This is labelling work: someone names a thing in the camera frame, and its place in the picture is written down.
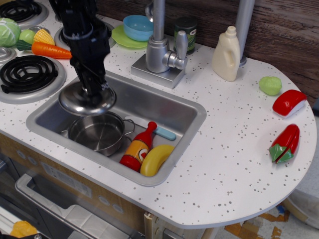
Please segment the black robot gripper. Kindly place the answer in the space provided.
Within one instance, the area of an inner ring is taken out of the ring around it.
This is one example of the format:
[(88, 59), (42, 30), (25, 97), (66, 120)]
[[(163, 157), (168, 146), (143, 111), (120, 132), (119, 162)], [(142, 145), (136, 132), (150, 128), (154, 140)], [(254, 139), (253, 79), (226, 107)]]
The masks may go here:
[(108, 29), (96, 17), (63, 20), (63, 35), (71, 49), (71, 65), (85, 93), (92, 97), (109, 88), (104, 59), (110, 53)]

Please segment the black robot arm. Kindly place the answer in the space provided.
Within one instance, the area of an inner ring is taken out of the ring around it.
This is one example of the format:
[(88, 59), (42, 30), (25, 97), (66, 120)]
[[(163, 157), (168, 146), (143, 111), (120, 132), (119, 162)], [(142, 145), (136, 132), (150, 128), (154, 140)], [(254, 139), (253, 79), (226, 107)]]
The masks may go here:
[(108, 28), (96, 17), (95, 0), (51, 0), (63, 24), (63, 35), (70, 47), (70, 64), (87, 94), (108, 88), (104, 59), (110, 53)]

